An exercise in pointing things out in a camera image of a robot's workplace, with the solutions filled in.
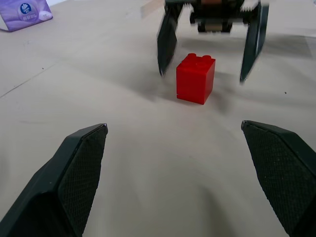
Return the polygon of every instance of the purple box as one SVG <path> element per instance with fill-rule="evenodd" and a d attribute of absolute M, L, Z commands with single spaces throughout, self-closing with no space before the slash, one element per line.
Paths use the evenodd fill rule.
<path fill-rule="evenodd" d="M 17 31 L 53 18 L 46 0 L 0 0 L 0 29 Z"/>

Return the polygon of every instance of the toy building block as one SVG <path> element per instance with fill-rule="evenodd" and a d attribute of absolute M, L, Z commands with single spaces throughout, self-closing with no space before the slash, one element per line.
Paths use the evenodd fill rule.
<path fill-rule="evenodd" d="M 190 53 L 177 67 L 177 98 L 204 105 L 213 89 L 215 59 Z"/>

